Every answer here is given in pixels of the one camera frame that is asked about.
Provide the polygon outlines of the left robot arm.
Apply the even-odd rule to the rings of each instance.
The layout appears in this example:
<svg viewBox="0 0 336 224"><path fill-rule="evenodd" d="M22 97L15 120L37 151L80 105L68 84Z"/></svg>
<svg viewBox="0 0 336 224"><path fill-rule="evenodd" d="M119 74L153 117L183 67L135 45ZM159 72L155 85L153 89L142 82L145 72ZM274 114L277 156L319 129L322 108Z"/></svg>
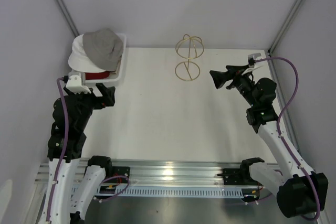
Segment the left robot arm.
<svg viewBox="0 0 336 224"><path fill-rule="evenodd" d="M51 137L48 141L49 179L40 223L70 223L70 197L75 173L86 141L84 133L94 110L115 104L115 87L97 83L100 96L92 89L77 93L58 86L54 103Z"/></svg>

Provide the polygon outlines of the white bucket hat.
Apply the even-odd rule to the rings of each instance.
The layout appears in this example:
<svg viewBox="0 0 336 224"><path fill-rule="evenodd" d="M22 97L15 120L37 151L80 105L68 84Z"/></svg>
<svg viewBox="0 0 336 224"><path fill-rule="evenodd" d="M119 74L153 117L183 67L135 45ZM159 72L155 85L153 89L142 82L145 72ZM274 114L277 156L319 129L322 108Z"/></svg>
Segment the white bucket hat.
<svg viewBox="0 0 336 224"><path fill-rule="evenodd" d="M83 35L77 36L72 43L72 52L68 59L71 69L85 73L101 73L103 69L97 67L87 56L83 48Z"/></svg>

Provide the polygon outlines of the beige bucket hat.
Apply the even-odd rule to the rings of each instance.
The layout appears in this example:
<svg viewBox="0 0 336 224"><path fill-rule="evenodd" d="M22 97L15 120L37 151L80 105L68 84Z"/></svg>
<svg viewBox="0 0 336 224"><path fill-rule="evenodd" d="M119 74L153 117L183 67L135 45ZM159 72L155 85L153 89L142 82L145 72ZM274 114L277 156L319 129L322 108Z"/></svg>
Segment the beige bucket hat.
<svg viewBox="0 0 336 224"><path fill-rule="evenodd" d="M122 58L119 59L116 69L114 71L110 71L110 75L115 75L115 74L119 74L120 68L121 68L121 62L122 62Z"/></svg>

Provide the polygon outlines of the right table edge rail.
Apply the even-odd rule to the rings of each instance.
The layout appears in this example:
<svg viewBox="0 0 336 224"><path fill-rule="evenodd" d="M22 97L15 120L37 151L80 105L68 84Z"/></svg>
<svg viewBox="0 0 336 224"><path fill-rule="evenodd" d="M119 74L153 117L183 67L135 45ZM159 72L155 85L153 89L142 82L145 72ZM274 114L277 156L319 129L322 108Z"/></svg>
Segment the right table edge rail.
<svg viewBox="0 0 336 224"><path fill-rule="evenodd" d="M269 61L269 62L274 61L274 60L282 60L282 61L288 63L294 71L295 80L296 80L295 88L294 88L292 96L290 97L290 99L287 102L284 99L284 95L282 94L281 88L280 87L277 88L277 94L278 94L278 97L279 97L279 100L280 100L281 112L278 116L278 120L277 120L277 123L276 123L276 132L278 133L278 138L281 140L281 142L282 142L282 144L285 148L285 151L289 154L289 157L291 158L292 164L295 164L297 169L302 169L303 165L300 162L301 156L299 155L298 151L295 148L293 148L293 149L291 148L292 145L289 145L289 143L286 141L285 135L283 134L283 132L280 128L281 118L286 113L287 108L289 107L289 105L293 101L293 99L294 99L294 97L297 93L297 90L298 90L298 86L299 86L298 72L296 70L296 67L294 66L294 64L291 61L289 61L288 59L285 59L283 57L273 57L273 56L270 55L270 53L268 51L266 52L266 59L265 60ZM276 77L276 79L278 79L277 74L275 72L274 64L269 63L269 65L270 65L271 73L273 74L274 77Z"/></svg>

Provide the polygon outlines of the gold wire hat stand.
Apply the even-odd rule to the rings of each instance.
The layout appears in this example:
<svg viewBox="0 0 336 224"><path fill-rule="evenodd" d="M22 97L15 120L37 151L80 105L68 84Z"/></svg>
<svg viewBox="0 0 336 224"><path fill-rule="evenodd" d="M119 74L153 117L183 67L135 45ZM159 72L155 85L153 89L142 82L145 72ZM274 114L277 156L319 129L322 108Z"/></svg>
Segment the gold wire hat stand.
<svg viewBox="0 0 336 224"><path fill-rule="evenodd" d="M188 45L187 56L183 56L182 54L180 54L180 49L185 43L187 43ZM179 40L175 45L176 54L183 59L183 61L179 62L174 69L176 77L185 82L191 82L196 80L201 74L201 69L199 65L194 62L194 60L200 58L204 54L204 51L205 47L202 38L200 38L199 36L191 36L189 34L184 34L183 38ZM177 69L180 65L184 66L188 79L182 78L178 75ZM195 77L192 77L191 75L190 65L195 66L198 71Z"/></svg>

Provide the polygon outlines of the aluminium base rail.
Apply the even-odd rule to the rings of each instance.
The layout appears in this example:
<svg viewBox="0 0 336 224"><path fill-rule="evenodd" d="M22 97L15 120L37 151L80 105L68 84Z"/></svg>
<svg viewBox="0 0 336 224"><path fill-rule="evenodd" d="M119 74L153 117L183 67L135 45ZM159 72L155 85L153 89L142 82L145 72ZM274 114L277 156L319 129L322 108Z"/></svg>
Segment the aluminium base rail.
<svg viewBox="0 0 336 224"><path fill-rule="evenodd" d="M132 186L216 187L224 168L239 168L240 162L181 162L113 159L114 169L129 167Z"/></svg>

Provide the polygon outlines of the right aluminium frame post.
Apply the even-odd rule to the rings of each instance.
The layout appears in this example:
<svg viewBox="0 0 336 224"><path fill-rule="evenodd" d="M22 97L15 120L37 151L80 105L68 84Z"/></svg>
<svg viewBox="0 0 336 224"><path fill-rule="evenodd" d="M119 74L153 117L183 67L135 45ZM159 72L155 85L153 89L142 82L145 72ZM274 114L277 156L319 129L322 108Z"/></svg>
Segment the right aluminium frame post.
<svg viewBox="0 0 336 224"><path fill-rule="evenodd" d="M298 15L301 7L303 6L305 0L295 0L289 10L289 12L286 15L285 20L281 24L278 32L276 33L276 36L274 37L269 49L267 50L268 54L271 56L276 48L279 46L281 41L283 40L286 32L290 28L291 24L293 23L295 17Z"/></svg>

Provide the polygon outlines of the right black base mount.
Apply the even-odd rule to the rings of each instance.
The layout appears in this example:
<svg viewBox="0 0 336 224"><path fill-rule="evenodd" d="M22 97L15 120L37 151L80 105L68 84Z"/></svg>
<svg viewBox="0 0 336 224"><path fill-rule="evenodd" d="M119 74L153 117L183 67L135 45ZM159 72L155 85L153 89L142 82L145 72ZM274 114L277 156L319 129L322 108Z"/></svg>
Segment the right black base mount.
<svg viewBox="0 0 336 224"><path fill-rule="evenodd" d="M226 186L249 184L246 173L241 168L223 168L216 176L222 178Z"/></svg>

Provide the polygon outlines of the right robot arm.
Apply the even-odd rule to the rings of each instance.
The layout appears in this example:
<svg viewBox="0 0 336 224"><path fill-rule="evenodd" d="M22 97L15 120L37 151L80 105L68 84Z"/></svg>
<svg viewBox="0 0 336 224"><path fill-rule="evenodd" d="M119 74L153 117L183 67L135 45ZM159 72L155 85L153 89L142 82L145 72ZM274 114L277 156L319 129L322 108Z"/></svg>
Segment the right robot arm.
<svg viewBox="0 0 336 224"><path fill-rule="evenodd" d="M214 85L226 89L235 88L248 102L246 111L249 125L271 150L280 170L270 168L261 158L245 159L241 163L239 178L245 184L254 181L265 186L277 200L282 214L291 218L320 214L324 210L328 179L324 173L316 173L300 156L296 148L279 126L279 116L273 107L276 83L269 78L254 81L247 66L227 66L226 72L211 70Z"/></svg>

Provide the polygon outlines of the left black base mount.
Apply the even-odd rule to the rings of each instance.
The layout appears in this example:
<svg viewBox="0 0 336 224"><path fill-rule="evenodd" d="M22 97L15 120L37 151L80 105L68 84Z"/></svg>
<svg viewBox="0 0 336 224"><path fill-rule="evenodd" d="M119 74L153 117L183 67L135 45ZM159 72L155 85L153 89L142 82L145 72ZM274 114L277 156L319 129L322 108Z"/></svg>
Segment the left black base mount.
<svg viewBox="0 0 336 224"><path fill-rule="evenodd" d="M112 169L112 177L113 176L126 176L130 177L130 170L131 168L129 166L114 166ZM127 180L125 178L115 178L111 180L111 183L113 184L126 184Z"/></svg>

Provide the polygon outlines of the white plastic basket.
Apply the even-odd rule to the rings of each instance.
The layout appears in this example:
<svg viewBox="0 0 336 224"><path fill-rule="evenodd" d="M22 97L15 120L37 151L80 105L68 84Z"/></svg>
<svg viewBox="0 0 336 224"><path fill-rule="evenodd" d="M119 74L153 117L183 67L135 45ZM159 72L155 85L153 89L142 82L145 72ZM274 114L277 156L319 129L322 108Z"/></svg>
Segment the white plastic basket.
<svg viewBox="0 0 336 224"><path fill-rule="evenodd" d="M127 37L123 33L116 33L123 43L123 54L119 58L115 71L103 71L98 68L85 54L82 45L83 35L77 36L72 43L72 52L68 59L68 65L72 72L84 72L86 84L88 86L94 83L108 83L117 86L123 79L124 66L126 58Z"/></svg>

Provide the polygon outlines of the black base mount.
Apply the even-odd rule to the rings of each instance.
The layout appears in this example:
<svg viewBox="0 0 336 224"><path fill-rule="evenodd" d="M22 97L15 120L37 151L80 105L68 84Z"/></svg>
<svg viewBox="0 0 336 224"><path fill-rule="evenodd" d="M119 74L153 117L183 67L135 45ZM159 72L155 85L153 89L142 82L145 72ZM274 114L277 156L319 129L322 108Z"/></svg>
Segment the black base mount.
<svg viewBox="0 0 336 224"><path fill-rule="evenodd" d="M112 169L112 177L113 176L126 176L130 177L130 170L131 168L129 166L114 166ZM111 183L113 184L126 184L127 180L125 178L115 178L111 180Z"/></svg>
<svg viewBox="0 0 336 224"><path fill-rule="evenodd" d="M241 168L223 168L216 176L222 178L226 186L249 184L246 173Z"/></svg>

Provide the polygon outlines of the red bucket hat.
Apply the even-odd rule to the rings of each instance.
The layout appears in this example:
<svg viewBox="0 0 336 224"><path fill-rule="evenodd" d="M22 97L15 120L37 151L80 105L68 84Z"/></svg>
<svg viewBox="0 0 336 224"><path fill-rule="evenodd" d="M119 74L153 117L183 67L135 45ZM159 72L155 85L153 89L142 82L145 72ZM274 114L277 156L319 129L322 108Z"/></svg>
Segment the red bucket hat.
<svg viewBox="0 0 336 224"><path fill-rule="evenodd" d="M101 80L109 77L110 72L109 71L104 71L104 72L86 72L86 80Z"/></svg>

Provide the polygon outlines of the grey bucket hat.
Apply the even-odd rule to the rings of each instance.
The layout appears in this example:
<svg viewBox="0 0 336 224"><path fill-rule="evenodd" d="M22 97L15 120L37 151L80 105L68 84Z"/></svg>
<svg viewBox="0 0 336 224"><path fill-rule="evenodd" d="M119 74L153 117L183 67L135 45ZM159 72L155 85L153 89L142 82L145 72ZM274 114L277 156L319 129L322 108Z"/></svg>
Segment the grey bucket hat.
<svg viewBox="0 0 336 224"><path fill-rule="evenodd" d="M117 69L124 43L110 28L84 33L82 43L87 57L98 68L109 72Z"/></svg>

